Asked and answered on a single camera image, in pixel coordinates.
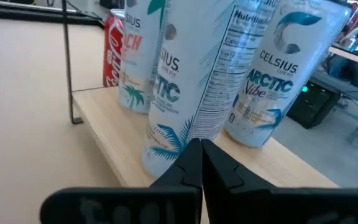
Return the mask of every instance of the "black metal frame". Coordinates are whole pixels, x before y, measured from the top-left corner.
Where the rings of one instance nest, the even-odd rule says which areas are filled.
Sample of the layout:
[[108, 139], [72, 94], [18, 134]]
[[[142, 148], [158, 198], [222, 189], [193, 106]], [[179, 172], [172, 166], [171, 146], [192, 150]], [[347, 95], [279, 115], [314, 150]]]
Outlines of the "black metal frame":
[[74, 117], [73, 108], [73, 85], [71, 81], [71, 63], [70, 63], [70, 44], [68, 40], [68, 24], [79, 24], [98, 26], [104, 29], [104, 23], [101, 19], [95, 19], [78, 12], [76, 10], [67, 9], [67, 1], [62, 0], [62, 9], [34, 7], [21, 4], [12, 4], [8, 2], [0, 2], [0, 19], [14, 19], [21, 21], [37, 21], [62, 23], [65, 41], [65, 57], [66, 57], [66, 77], [67, 77], [67, 93], [69, 103], [70, 121], [73, 124], [82, 123], [80, 117]]

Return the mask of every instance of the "nutrition facts label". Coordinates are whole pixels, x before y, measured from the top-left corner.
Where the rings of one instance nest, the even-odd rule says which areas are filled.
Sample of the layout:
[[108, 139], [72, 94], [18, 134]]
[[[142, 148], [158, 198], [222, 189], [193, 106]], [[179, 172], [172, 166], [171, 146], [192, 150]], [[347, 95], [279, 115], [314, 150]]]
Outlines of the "nutrition facts label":
[[234, 7], [189, 139], [215, 138], [224, 124], [272, 18], [273, 8], [266, 8], [270, 10]]

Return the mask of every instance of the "coca-cola can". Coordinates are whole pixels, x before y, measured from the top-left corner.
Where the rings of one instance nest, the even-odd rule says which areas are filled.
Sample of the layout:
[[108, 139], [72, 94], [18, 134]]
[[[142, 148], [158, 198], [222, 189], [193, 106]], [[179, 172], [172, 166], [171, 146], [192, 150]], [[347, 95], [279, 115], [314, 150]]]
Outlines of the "coca-cola can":
[[125, 11], [111, 9], [104, 24], [103, 86], [118, 86], [124, 40]]

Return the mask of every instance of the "can lid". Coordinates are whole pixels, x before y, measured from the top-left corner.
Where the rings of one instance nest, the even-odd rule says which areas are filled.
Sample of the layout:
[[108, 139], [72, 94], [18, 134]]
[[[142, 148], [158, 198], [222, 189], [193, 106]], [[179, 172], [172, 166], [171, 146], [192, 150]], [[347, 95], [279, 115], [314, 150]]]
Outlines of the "can lid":
[[125, 10], [124, 9], [110, 9], [112, 15], [117, 16], [118, 18], [125, 19]]

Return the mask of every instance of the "celsius can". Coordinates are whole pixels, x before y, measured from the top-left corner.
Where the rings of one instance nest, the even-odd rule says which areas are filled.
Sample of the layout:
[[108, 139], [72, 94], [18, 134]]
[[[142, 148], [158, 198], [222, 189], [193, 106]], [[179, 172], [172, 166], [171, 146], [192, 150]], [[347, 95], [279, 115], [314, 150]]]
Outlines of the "celsius can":
[[122, 62], [122, 43], [124, 40], [123, 9], [111, 9], [104, 24], [103, 86], [117, 86]]
[[224, 124], [278, 0], [171, 0], [142, 156], [159, 176]]
[[164, 0], [127, 0], [124, 62], [119, 79], [119, 102], [130, 110], [148, 113], [163, 23]]
[[267, 142], [350, 13], [327, 0], [281, 1], [225, 124], [235, 140]]

